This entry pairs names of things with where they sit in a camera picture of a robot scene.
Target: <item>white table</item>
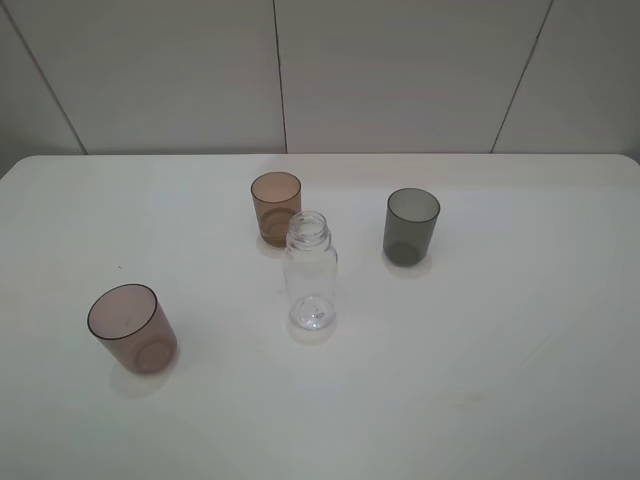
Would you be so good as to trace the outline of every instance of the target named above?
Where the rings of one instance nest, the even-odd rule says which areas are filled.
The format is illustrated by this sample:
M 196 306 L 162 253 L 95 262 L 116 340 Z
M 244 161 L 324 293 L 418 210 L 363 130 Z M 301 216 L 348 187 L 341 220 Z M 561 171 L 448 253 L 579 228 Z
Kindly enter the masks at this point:
M 287 170 L 340 254 L 338 321 L 286 320 L 249 194 Z M 413 270 L 386 198 L 442 203 Z M 86 327 L 158 293 L 180 356 Z M 0 181 L 2 479 L 640 478 L 640 168 L 616 155 L 35 157 Z

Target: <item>clear plastic bottle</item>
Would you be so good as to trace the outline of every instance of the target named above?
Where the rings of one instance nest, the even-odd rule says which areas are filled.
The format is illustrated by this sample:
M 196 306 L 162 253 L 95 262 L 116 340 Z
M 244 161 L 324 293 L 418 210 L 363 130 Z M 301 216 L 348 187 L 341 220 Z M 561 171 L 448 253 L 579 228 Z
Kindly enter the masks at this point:
M 334 290 L 338 253 L 327 220 L 300 212 L 289 222 L 283 257 L 291 320 L 307 330 L 326 327 L 336 317 Z

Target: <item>cup rim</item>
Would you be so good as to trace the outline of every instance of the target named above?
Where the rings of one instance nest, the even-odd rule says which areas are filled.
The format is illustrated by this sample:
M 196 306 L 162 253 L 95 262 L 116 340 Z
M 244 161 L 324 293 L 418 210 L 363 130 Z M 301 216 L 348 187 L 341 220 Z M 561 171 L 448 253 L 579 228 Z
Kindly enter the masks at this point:
M 142 326 L 140 328 L 138 328 L 137 330 L 134 330 L 131 333 L 128 333 L 126 335 L 123 335 L 122 337 L 103 337 L 101 335 L 98 335 L 93 328 L 91 328 L 91 312 L 93 312 L 94 307 L 98 304 L 98 302 L 100 300 L 102 300 L 102 298 L 106 295 L 108 295 L 109 293 L 113 292 L 114 290 L 118 290 L 119 288 L 124 288 L 124 287 L 143 287 L 146 288 L 147 290 L 149 290 L 151 292 L 151 295 L 153 295 L 153 312 L 151 312 L 151 315 L 149 316 L 149 318 L 147 319 L 146 322 L 144 322 L 142 324 Z M 102 295 L 100 295 L 98 297 L 98 299 L 93 302 L 93 305 L 91 305 L 91 308 L 89 309 L 89 313 L 87 315 L 87 328 L 89 328 L 89 331 L 91 332 L 91 334 L 96 337 L 99 338 L 100 340 L 107 340 L 107 341 L 114 341 L 114 340 L 122 340 L 124 338 L 128 338 L 132 335 L 135 335 L 136 333 L 138 333 L 139 331 L 141 331 L 144 327 L 146 327 L 149 322 L 153 319 L 153 317 L 155 317 L 156 312 L 158 311 L 158 297 L 156 295 L 156 292 L 154 292 L 151 288 L 147 287 L 146 285 L 143 285 L 141 283 L 125 283 L 123 285 L 118 285 L 117 287 L 113 287 L 110 290 L 107 290 L 106 292 L 104 292 Z
M 407 190 L 416 190 L 418 192 L 422 192 L 422 193 L 426 193 L 427 195 L 429 195 L 432 199 L 434 199 L 436 201 L 436 205 L 438 205 L 438 210 L 436 211 L 436 214 L 431 217 L 428 218 L 427 220 L 409 220 L 407 218 L 401 217 L 400 215 L 398 215 L 396 212 L 393 211 L 393 209 L 391 208 L 391 198 L 400 192 L 404 192 Z M 437 199 L 437 197 L 431 193 L 431 192 L 427 192 L 426 190 L 423 190 L 422 188 L 416 188 L 416 187 L 406 187 L 406 188 L 400 188 L 398 190 L 396 190 L 395 192 L 393 192 L 391 195 L 389 195 L 389 198 L 387 198 L 387 211 L 391 212 L 391 214 L 396 217 L 399 218 L 400 220 L 402 220 L 403 222 L 409 222 L 409 223 L 427 223 L 432 221 L 435 218 L 438 218 L 438 215 L 440 215 L 440 210 L 441 210 L 441 206 L 440 206 L 440 201 Z
M 254 185 L 256 184 L 256 182 L 258 180 L 260 180 L 263 177 L 267 177 L 269 175 L 286 175 L 288 177 L 292 177 L 298 183 L 298 189 L 296 190 L 296 193 L 294 193 L 293 195 L 291 195 L 288 198 L 284 198 L 282 200 L 277 200 L 275 202 L 270 202 L 268 200 L 263 200 L 262 198 L 258 197 L 255 193 L 253 193 L 253 187 L 254 187 Z M 302 182 L 300 182 L 300 179 L 298 177 L 296 177 L 293 173 L 289 173 L 289 172 L 267 172 L 267 173 L 263 173 L 258 178 L 256 178 L 253 182 L 251 182 L 251 196 L 254 198 L 254 200 L 258 200 L 259 202 L 262 202 L 262 203 L 276 204 L 276 203 L 288 202 L 292 198 L 295 198 L 300 193 L 300 190 L 302 190 Z

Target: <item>bottle neck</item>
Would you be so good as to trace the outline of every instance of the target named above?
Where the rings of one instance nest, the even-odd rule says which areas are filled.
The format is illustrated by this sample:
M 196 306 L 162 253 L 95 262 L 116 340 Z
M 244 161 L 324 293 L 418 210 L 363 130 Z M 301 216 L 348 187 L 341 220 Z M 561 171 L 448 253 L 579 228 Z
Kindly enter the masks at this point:
M 287 246 L 296 250 L 326 250 L 331 245 L 327 219 L 318 212 L 300 212 L 289 222 Z

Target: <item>gray cup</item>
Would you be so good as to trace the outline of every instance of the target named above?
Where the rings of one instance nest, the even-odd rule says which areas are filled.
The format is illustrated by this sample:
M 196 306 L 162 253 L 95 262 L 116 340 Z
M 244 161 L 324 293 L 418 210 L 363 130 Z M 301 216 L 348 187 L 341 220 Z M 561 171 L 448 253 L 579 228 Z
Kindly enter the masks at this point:
M 438 199 L 419 188 L 402 188 L 389 196 L 383 249 L 391 263 L 410 267 L 424 259 L 439 214 Z

